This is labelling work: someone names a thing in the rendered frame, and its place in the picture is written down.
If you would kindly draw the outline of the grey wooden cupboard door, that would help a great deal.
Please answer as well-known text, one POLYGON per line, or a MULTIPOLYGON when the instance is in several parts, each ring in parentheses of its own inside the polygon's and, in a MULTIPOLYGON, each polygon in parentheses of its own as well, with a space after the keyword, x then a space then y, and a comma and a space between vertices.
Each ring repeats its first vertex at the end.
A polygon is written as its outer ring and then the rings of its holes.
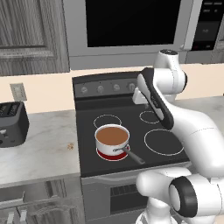
POLYGON ((0 0, 0 76, 69 71, 63 0, 0 0))

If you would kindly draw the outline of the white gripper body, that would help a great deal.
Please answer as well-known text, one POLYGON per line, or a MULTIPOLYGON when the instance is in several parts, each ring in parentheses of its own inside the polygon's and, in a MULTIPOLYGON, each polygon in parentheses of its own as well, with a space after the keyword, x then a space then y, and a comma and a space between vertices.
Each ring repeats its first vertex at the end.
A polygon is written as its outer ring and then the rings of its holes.
POLYGON ((141 93, 141 91, 138 89, 138 87, 135 88, 134 94, 132 96, 132 101, 136 105, 148 103, 147 99, 144 97, 144 95, 141 93))

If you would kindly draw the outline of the grey drawer front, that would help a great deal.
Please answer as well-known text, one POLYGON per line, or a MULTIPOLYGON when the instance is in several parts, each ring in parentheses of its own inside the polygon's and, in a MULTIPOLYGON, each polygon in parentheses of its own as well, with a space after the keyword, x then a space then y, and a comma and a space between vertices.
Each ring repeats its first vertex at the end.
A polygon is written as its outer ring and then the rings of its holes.
POLYGON ((81 180, 63 178, 0 188, 0 201, 19 199, 23 193, 25 193, 24 203, 53 198, 80 197, 82 195, 81 180))

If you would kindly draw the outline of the white saucepan with hot chocolate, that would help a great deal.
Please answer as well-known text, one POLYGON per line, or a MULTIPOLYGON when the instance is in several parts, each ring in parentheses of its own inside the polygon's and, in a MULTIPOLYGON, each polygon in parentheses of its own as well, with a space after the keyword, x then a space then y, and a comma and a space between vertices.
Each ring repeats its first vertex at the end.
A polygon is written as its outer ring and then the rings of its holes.
POLYGON ((137 164, 143 165, 144 160, 130 150, 130 132, 118 124, 105 124, 95 133, 97 154, 107 161, 121 161, 130 157, 137 164))

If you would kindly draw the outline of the grey wall outlet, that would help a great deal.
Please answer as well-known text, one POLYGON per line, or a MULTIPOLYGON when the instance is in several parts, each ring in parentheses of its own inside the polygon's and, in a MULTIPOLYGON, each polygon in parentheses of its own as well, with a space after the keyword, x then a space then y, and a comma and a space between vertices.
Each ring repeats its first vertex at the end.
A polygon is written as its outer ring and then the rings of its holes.
POLYGON ((15 102, 25 102, 27 100, 23 83, 12 83, 10 89, 15 102))

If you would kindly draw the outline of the silver oven door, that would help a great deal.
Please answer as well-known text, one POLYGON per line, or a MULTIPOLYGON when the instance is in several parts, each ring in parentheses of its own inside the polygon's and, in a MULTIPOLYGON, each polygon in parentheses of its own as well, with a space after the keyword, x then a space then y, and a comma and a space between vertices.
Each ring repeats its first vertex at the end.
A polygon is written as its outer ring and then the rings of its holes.
POLYGON ((86 224, 135 224, 148 201, 137 191, 136 178, 124 172, 82 178, 86 224))

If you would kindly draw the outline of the black stove with hob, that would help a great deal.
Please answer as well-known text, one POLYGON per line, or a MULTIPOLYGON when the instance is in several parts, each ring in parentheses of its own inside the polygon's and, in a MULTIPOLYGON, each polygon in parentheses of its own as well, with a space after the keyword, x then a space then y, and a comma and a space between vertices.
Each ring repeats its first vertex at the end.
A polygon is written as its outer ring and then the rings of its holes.
POLYGON ((132 101, 137 86, 136 72, 102 73, 73 78, 73 97, 80 156, 81 178, 138 174, 149 169, 184 166, 189 162, 180 141, 165 129, 150 106, 136 105, 132 101), (113 86, 118 84, 119 91, 113 86), (97 88, 103 86, 100 94, 97 88), (137 164, 130 157, 121 161, 107 161, 96 152, 95 131, 105 124, 118 124, 129 133, 130 150, 145 163, 137 164))

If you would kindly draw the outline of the black toaster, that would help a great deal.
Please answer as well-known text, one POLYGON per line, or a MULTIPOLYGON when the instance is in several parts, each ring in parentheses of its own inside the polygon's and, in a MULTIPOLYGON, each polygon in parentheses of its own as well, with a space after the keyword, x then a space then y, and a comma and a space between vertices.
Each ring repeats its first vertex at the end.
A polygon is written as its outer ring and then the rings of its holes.
POLYGON ((0 148, 23 144, 30 123, 22 101, 0 103, 0 148))

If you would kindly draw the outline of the black wall oven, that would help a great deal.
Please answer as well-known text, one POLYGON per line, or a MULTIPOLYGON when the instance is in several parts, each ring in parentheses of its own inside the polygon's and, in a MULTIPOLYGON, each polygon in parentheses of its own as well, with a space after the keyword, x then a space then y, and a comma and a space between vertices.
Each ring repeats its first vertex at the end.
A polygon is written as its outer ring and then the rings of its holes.
POLYGON ((203 0, 185 63, 224 63, 224 0, 203 0))

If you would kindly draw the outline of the grey lower cupboard door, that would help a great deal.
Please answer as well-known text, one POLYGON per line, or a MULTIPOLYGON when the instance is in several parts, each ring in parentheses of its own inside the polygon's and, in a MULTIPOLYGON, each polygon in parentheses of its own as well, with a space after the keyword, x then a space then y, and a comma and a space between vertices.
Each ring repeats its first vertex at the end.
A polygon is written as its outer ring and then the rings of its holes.
POLYGON ((81 197, 0 209, 0 224, 20 224, 21 210, 27 210, 28 224, 85 224, 81 197))

